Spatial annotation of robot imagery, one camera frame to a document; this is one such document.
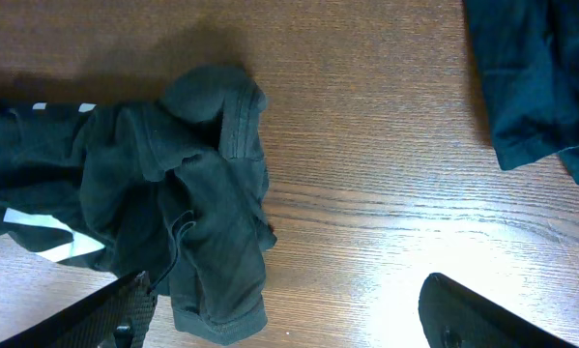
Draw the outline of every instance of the dark green fabric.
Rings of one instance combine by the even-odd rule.
[[[579,0],[465,0],[503,170],[560,153],[579,184]]]
[[[261,208],[266,99],[256,84],[239,69],[204,67],[156,102],[78,107],[0,101],[0,235],[14,228],[6,208],[52,215],[106,246],[62,263],[149,271],[178,330],[219,344],[260,331],[262,251],[275,236]],[[23,246],[54,246],[46,236],[47,246]]]

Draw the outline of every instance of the wooden table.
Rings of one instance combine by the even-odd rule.
[[[241,347],[426,347],[418,294],[443,272],[579,345],[579,187],[550,157],[502,172],[461,2],[0,0],[0,97],[153,99],[242,62],[276,247],[270,322]],[[0,239],[0,340],[108,283]],[[211,346],[160,301],[149,347]]]

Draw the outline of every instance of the folded dark cloth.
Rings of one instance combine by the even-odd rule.
[[[219,344],[255,334],[275,244],[261,208],[265,107],[228,67],[189,72],[155,102],[0,101],[0,235],[67,265],[149,271],[179,331]]]
[[[465,0],[503,170],[559,153],[579,184],[579,0]]]

